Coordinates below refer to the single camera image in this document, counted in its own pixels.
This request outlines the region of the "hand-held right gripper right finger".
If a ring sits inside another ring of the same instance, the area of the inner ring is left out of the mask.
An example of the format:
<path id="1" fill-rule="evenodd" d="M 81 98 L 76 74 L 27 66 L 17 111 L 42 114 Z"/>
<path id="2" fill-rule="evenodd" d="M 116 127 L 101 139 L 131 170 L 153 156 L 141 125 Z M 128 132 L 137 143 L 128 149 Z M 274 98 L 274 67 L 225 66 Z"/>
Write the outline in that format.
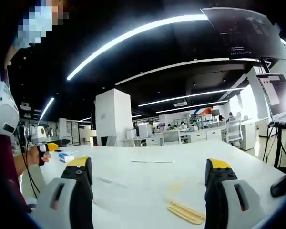
<path id="1" fill-rule="evenodd" d="M 226 162 L 207 159 L 205 188 L 206 229 L 253 229 L 265 219 L 259 194 Z"/>

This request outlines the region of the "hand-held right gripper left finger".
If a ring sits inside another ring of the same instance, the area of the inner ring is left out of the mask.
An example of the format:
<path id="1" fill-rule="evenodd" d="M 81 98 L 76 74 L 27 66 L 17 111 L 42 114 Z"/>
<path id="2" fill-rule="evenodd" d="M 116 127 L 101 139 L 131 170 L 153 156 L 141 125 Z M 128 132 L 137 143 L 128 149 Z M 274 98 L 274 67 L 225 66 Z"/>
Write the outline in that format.
<path id="1" fill-rule="evenodd" d="M 91 158 L 75 159 L 40 193 L 35 222 L 41 229 L 92 229 L 92 200 Z"/>

